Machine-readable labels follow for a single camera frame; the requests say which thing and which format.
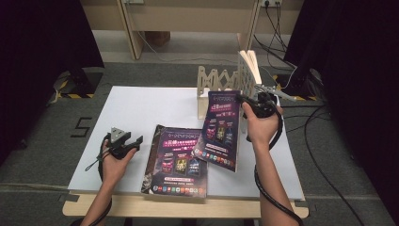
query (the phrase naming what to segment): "white tabletop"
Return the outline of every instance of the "white tabletop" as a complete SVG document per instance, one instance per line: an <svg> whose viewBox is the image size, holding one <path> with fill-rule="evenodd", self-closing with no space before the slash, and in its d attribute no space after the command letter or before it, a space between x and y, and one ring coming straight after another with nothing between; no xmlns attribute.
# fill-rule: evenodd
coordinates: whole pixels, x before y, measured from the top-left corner
<svg viewBox="0 0 399 226"><path fill-rule="evenodd" d="M85 168L96 160L103 138L111 127L117 127L132 133L126 144L144 136L140 151L131 160L116 187L116 192L140 193L156 125L200 129L203 120L198 120L197 114L196 88L113 87L68 189L79 192L98 191L101 185L98 164L89 171L85 171ZM253 176L255 157L252 145L246 141L246 137L247 134L240 135L237 172L209 164L208 196L259 198ZM303 199L285 128L271 154L288 197L291 200Z"/></svg>

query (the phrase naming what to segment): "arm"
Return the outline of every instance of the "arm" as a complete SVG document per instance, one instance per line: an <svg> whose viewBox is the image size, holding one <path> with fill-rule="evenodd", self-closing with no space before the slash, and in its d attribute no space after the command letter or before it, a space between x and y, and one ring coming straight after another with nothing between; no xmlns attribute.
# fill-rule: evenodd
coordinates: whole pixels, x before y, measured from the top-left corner
<svg viewBox="0 0 399 226"><path fill-rule="evenodd" d="M106 148L107 140L104 143L103 150ZM112 198L112 193L118 181L122 178L126 171L127 164L135 155L136 149L132 149L121 160L116 159L112 154L105 152L103 154L103 184L94 198L93 203L88 209L81 225L89 225L94 222L105 211ZM98 224L105 225L105 218Z"/></svg>
<svg viewBox="0 0 399 226"><path fill-rule="evenodd" d="M248 135L255 152L256 168L263 188L277 202L293 211L279 178L276 166L269 152L269 142L276 133L279 125L277 115L258 119L247 103L243 103L247 115ZM261 194L261 216L263 226L266 225L298 225L298 223L275 207Z"/></svg>

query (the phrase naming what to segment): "gray carpet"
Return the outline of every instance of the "gray carpet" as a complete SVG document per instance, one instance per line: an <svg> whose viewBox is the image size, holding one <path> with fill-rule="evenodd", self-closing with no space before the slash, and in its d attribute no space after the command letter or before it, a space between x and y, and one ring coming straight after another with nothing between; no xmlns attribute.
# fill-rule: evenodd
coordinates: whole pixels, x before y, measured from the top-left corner
<svg viewBox="0 0 399 226"><path fill-rule="evenodd" d="M0 168L0 225L69 225L74 219L62 214L66 187L85 149L90 133L101 113L112 86L136 87L195 87L199 65L120 64L106 63L103 78L91 99L59 99L40 116L26 138L27 148L13 151ZM207 72L218 69L235 71L233 66L205 66ZM263 81L271 86L270 77L261 70ZM334 124L333 116L324 107L319 117L311 121L307 149L303 126L315 110L309 105L323 102L292 103L281 100L285 125L296 169L311 214L306 225L359 225L355 216L331 188L311 160L347 198L366 225L394 225L375 193L373 186L351 158L350 150ZM75 129L81 118L85 130ZM25 184L38 184L29 187ZM123 225L122 218L110 218L108 225Z"/></svg>

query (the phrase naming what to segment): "hand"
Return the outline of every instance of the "hand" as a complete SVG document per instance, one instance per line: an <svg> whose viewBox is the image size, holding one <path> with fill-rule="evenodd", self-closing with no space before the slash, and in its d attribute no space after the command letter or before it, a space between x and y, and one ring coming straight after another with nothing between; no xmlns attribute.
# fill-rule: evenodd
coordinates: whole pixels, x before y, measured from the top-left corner
<svg viewBox="0 0 399 226"><path fill-rule="evenodd" d="M108 140L104 142L103 150L105 150ZM109 152L103 153L103 184L115 186L122 178L126 171L127 164L136 153L136 148L133 148L121 160L115 158Z"/></svg>
<svg viewBox="0 0 399 226"><path fill-rule="evenodd" d="M242 107L247 115L247 132L253 145L262 145L268 147L270 140L276 134L279 127L279 118L277 114L273 114L268 118L258 118L253 113L252 108L247 103L243 103ZM282 115L282 108L277 106L279 113Z"/></svg>

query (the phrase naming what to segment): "magazine cover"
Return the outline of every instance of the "magazine cover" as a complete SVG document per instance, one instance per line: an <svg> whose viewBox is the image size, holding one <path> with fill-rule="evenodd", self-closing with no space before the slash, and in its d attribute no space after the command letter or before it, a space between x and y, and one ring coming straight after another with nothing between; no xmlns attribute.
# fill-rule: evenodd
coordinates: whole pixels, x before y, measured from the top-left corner
<svg viewBox="0 0 399 226"><path fill-rule="evenodd" d="M236 171L240 103L239 90L209 91L209 105L193 155L222 168Z"/></svg>
<svg viewBox="0 0 399 226"><path fill-rule="evenodd" d="M199 137L200 129L158 125L141 192L205 198L208 165L191 155Z"/></svg>

